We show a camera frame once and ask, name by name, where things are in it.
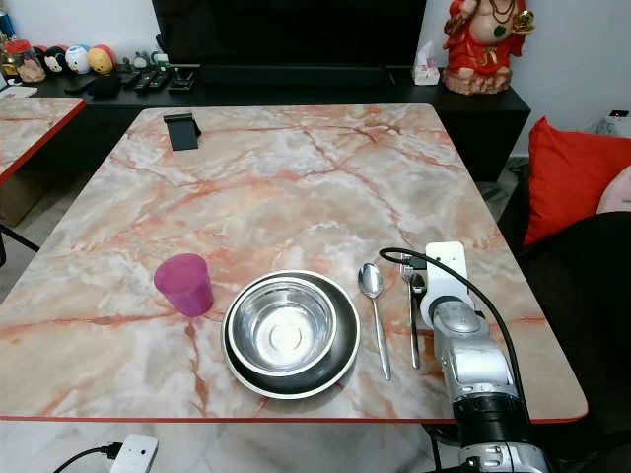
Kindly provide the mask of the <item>silver metal spoon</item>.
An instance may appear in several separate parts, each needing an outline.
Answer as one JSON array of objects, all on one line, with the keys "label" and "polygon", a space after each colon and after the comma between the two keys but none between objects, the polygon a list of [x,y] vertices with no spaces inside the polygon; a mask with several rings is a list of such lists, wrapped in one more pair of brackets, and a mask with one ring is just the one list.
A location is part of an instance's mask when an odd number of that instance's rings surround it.
[{"label": "silver metal spoon", "polygon": [[384,378],[386,381],[390,381],[392,373],[390,356],[388,355],[385,325],[378,306],[378,297],[383,291],[384,279],[382,271],[373,262],[367,262],[367,264],[361,266],[359,270],[359,287],[362,294],[369,298],[371,304],[373,304],[376,344],[378,344],[380,364],[382,364]]}]

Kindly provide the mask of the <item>red laughing Buddha statue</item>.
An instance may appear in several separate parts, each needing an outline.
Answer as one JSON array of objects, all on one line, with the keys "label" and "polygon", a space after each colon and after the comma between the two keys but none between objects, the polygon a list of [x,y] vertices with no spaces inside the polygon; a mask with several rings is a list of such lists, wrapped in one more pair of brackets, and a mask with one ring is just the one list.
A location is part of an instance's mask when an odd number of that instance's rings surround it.
[{"label": "red laughing Buddha statue", "polygon": [[522,57],[525,37],[533,29],[526,0],[452,0],[445,22],[443,85],[466,96],[508,90],[510,57]]}]

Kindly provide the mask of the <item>stainless steel bowl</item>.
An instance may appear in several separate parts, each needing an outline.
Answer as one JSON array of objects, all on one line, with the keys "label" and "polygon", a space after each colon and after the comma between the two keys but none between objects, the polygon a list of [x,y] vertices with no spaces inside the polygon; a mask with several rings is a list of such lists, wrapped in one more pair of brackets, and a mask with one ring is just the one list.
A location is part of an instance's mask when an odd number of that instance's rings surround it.
[{"label": "stainless steel bowl", "polygon": [[230,307],[227,346],[252,372],[294,375],[328,356],[339,328],[324,289],[271,276],[244,289]]}]

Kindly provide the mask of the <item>white tissue box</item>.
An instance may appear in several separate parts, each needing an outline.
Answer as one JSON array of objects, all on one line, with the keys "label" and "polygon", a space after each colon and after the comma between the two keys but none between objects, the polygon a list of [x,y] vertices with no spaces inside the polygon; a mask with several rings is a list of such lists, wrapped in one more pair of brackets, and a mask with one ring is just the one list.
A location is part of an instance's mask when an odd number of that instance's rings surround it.
[{"label": "white tissue box", "polygon": [[441,80],[441,72],[434,60],[433,49],[433,41],[425,41],[416,49],[413,68],[411,68],[414,86],[437,86]]}]

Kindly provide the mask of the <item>black phone stand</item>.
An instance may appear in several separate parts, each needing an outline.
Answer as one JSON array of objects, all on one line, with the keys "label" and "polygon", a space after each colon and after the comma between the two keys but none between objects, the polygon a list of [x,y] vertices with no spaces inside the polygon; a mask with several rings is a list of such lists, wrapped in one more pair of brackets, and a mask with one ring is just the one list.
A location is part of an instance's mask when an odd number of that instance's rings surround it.
[{"label": "black phone stand", "polygon": [[170,144],[173,152],[186,152],[198,148],[199,129],[192,112],[164,114],[163,121],[166,122],[168,132],[170,132]]}]

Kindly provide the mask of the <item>black and white round toy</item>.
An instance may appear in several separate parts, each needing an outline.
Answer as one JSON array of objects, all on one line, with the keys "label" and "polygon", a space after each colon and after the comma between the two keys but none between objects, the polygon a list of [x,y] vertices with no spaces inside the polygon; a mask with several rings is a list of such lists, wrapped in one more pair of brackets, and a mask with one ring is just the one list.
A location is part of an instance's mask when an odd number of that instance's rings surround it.
[{"label": "black and white round toy", "polygon": [[66,49],[63,46],[50,46],[41,55],[49,75],[64,76],[72,73],[66,60]]}]

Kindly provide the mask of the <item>pink plastic cup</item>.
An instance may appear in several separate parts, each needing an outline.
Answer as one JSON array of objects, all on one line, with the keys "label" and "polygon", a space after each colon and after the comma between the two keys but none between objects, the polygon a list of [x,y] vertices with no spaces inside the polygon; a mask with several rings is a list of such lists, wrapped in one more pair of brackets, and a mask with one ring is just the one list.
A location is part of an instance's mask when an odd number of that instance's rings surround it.
[{"label": "pink plastic cup", "polygon": [[188,318],[206,315],[215,302],[209,284],[208,264],[194,253],[168,258],[155,270],[153,281],[155,289],[177,312]]}]

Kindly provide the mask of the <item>yellow round toy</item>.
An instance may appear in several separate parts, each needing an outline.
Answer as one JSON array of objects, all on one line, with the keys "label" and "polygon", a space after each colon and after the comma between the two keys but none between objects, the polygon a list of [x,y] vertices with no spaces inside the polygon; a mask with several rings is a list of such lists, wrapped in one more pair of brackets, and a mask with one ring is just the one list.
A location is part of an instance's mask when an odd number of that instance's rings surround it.
[{"label": "yellow round toy", "polygon": [[106,44],[91,46],[87,54],[89,68],[96,75],[111,75],[114,71],[114,54]]}]

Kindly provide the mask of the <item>black television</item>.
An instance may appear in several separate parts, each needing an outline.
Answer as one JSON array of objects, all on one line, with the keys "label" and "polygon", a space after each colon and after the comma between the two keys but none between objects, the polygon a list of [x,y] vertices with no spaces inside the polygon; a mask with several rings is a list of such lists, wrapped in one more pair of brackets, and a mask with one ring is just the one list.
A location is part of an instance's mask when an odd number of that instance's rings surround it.
[{"label": "black television", "polygon": [[152,0],[161,49],[198,66],[378,69],[413,60],[427,0]]}]

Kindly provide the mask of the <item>red cushion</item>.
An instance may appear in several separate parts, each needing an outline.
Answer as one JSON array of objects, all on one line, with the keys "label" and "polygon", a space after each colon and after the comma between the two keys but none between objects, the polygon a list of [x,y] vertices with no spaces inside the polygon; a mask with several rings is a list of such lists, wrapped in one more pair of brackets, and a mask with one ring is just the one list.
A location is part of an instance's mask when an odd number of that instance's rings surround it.
[{"label": "red cushion", "polygon": [[527,229],[531,246],[596,214],[602,194],[631,167],[631,138],[554,129],[540,118],[528,135]]}]

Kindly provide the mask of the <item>black metal table leg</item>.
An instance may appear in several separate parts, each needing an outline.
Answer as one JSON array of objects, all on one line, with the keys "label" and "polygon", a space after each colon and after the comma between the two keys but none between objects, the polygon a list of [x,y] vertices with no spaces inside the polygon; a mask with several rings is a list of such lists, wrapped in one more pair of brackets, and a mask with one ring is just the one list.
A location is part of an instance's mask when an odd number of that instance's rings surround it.
[{"label": "black metal table leg", "polygon": [[437,425],[423,424],[422,428],[424,429],[424,432],[427,433],[430,442],[430,454],[432,454],[432,459],[434,463],[434,469],[432,473],[436,473],[438,472],[438,470],[443,469],[441,448],[439,447],[439,440],[441,440],[442,432],[441,429],[437,427]]},{"label": "black metal table leg", "polygon": [[17,231],[10,229],[10,227],[4,224],[1,224],[0,231],[1,231],[1,234],[8,236],[12,240],[16,240],[17,243],[21,244],[23,247],[30,249],[32,252],[40,251],[40,247],[37,246],[37,244],[35,244],[32,240],[18,234]]}]

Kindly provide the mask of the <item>black sofa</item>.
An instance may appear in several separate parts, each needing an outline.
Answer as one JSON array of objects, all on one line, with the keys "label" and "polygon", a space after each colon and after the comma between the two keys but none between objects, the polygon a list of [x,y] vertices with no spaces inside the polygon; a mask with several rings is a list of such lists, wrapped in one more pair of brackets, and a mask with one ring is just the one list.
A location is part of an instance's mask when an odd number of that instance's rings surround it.
[{"label": "black sofa", "polygon": [[526,181],[499,227],[585,396],[576,422],[536,424],[532,438],[564,473],[631,473],[631,212],[599,213],[525,242]]}]

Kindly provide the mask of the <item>black white rimmed plate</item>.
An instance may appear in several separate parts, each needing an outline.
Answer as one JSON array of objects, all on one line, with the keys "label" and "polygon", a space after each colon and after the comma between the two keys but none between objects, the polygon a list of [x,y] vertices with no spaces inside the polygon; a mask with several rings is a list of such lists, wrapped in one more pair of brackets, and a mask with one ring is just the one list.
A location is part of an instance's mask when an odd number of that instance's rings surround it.
[{"label": "black white rimmed plate", "polygon": [[324,357],[324,360],[318,362],[314,367],[294,375],[262,375],[252,372],[238,359],[238,356],[231,353],[229,346],[227,346],[227,315],[230,311],[227,310],[224,325],[222,325],[222,339],[224,339],[224,350],[227,360],[229,360],[229,367],[239,382],[244,384],[248,390],[255,391],[257,395],[271,398],[307,398],[318,395],[328,390],[339,378],[350,371],[356,357],[357,347],[359,347],[359,314],[357,314],[347,294],[332,280],[324,278],[318,272],[304,270],[269,272],[269,274],[261,276],[260,279],[252,281],[247,287],[251,287],[258,280],[271,278],[271,276],[302,278],[312,281],[317,287],[328,293],[333,302],[335,319],[341,324],[341,328],[335,333],[332,350],[328,356]]}]

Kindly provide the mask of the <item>silver metal fork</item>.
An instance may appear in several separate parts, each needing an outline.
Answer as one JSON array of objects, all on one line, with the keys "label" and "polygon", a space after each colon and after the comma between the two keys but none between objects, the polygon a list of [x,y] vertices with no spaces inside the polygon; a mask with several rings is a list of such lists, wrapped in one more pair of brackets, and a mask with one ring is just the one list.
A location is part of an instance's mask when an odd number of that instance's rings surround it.
[{"label": "silver metal fork", "polygon": [[409,324],[411,337],[411,365],[414,369],[419,370],[420,365],[420,344],[418,334],[418,320],[420,319],[420,302],[425,293],[425,285],[422,275],[413,267],[407,264],[400,265],[400,274],[402,280],[405,281],[410,290],[409,297]]}]

